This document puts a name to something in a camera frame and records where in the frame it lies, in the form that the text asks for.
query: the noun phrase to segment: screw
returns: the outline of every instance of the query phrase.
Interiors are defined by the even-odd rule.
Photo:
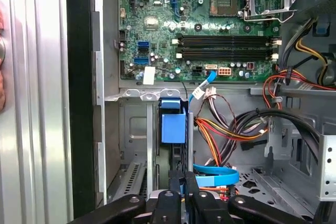
[[[130,203],[138,203],[140,200],[138,199],[138,198],[136,198],[136,197],[132,197],[131,199],[130,199]]]
[[[244,199],[243,198],[235,198],[235,201],[238,202],[239,204],[243,204],[245,203]]]
[[[205,198],[207,196],[207,193],[204,191],[200,191],[198,195],[200,195],[202,198]]]

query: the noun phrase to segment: black wire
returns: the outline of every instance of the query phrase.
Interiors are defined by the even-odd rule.
[[[185,86],[183,81],[180,81],[180,83],[182,83],[183,87],[184,87],[184,91],[185,91],[185,96],[187,97],[188,100],[188,91],[187,91],[187,87]]]

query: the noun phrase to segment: power connector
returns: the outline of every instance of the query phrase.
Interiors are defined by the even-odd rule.
[[[204,100],[207,99],[209,96],[216,94],[216,88],[214,86],[211,86],[209,88],[206,88]]]

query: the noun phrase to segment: hand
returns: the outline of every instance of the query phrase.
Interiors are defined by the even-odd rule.
[[[0,111],[4,108],[5,100],[6,100],[3,80],[4,78],[0,71]]]

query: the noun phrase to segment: sata port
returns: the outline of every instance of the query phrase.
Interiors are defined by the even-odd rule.
[[[216,69],[217,69],[217,65],[205,65],[205,69],[206,69],[206,70],[209,70],[209,69],[214,69],[214,70],[216,70]]]

